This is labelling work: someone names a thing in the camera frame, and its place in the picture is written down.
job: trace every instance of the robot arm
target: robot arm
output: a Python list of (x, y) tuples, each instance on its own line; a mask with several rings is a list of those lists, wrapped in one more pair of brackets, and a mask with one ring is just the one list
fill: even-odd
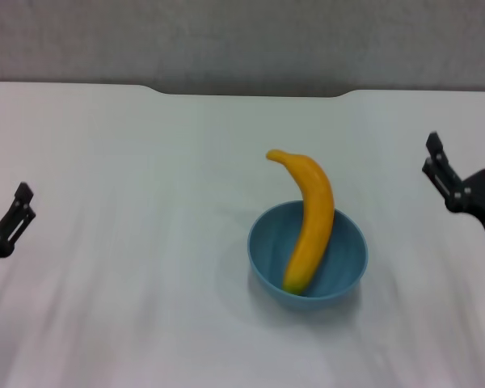
[(14, 202), (0, 221), (0, 258), (13, 253), (18, 238), (36, 216), (30, 206), (33, 196), (26, 183), (16, 190)]
[(422, 171), (444, 197), (445, 207), (453, 213), (471, 214), (485, 229), (485, 169), (462, 181), (449, 165), (436, 132), (429, 135), (426, 146), (430, 157)]

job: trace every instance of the banana tip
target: banana tip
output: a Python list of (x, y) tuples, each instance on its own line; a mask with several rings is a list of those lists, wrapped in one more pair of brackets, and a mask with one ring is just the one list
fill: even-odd
[(266, 158), (268, 160), (272, 160), (273, 162), (284, 163), (285, 159), (288, 155), (289, 154), (287, 152), (284, 152), (284, 151), (270, 150), (266, 154)]

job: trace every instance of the gray wall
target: gray wall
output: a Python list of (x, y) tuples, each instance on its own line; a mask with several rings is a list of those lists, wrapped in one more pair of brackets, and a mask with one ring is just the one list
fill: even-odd
[(485, 0), (0, 0), (0, 80), (485, 90)]

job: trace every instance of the bowl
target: bowl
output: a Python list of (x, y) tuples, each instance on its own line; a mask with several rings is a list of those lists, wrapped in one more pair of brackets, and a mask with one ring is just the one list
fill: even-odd
[(251, 227), (248, 255), (252, 271), (280, 304), (295, 310), (319, 310), (331, 306), (358, 285), (368, 262), (368, 248), (354, 221), (336, 210), (331, 239), (313, 280), (302, 295), (286, 293), (281, 289), (282, 279), (302, 220), (301, 200), (268, 209)]

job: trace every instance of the yellow banana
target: yellow banana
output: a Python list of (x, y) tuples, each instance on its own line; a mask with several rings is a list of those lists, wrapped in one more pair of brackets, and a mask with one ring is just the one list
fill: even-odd
[(322, 168), (305, 155), (271, 150), (266, 158), (283, 164), (302, 192), (304, 217), (282, 289), (300, 295), (316, 273), (327, 248), (334, 222), (334, 197)]

